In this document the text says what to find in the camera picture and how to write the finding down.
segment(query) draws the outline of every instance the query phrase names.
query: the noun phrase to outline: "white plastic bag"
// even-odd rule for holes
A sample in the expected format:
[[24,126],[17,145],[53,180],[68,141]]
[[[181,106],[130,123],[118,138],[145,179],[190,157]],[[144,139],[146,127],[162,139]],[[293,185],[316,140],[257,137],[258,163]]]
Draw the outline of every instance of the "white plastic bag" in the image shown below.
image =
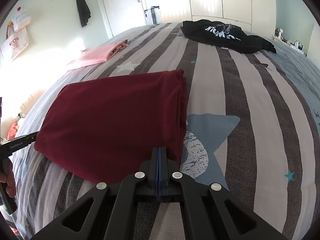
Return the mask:
[[21,7],[18,7],[17,11],[17,14],[12,18],[13,29],[15,32],[23,29],[31,22],[31,17],[27,11],[22,10]]
[[13,28],[11,22],[7,26],[6,40],[0,46],[0,52],[5,61],[13,61],[29,44],[26,28],[10,36],[8,35],[9,28]]

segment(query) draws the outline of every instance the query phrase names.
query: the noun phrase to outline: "white wardrobe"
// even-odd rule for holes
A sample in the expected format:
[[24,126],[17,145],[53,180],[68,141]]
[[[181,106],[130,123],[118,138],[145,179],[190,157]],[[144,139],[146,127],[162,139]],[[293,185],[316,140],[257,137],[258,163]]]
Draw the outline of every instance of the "white wardrobe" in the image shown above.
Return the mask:
[[159,6],[163,23],[208,19],[270,39],[275,33],[276,0],[159,0]]

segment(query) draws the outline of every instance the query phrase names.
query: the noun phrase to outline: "triangular cutout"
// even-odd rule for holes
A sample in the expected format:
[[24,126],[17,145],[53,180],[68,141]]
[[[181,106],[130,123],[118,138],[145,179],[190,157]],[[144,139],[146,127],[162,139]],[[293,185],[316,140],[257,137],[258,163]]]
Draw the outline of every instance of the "triangular cutout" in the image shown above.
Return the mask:
[[250,230],[254,229],[257,225],[254,220],[244,214],[236,205],[234,205],[230,200],[226,200],[225,205],[230,213],[230,216],[239,232],[243,235]]
[[67,228],[70,228],[73,231],[79,232],[82,228],[85,218],[89,213],[89,210],[92,204],[93,204],[93,198],[89,198],[70,216],[66,217],[63,220],[62,225],[64,225]]

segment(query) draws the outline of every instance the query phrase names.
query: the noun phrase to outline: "black hanging garment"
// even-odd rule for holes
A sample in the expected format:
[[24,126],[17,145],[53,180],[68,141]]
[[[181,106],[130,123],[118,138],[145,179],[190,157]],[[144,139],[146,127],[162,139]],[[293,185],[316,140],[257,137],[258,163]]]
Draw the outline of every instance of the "black hanging garment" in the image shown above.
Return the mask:
[[84,27],[87,25],[88,19],[91,17],[91,12],[85,0],[76,0],[76,1],[77,1],[77,7],[78,7],[81,26]]
[[183,34],[191,40],[210,45],[220,45],[239,53],[255,53],[265,49],[276,53],[273,44],[256,35],[246,35],[242,29],[232,24],[199,20],[184,21]]

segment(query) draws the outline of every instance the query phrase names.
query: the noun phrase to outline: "blue wall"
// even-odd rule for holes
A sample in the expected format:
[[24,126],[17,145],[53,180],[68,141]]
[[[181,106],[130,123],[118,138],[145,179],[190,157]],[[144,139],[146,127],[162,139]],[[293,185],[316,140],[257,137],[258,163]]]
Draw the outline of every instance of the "blue wall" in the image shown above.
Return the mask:
[[283,29],[283,37],[303,44],[308,52],[313,26],[316,22],[312,13],[302,0],[276,0],[276,27]]

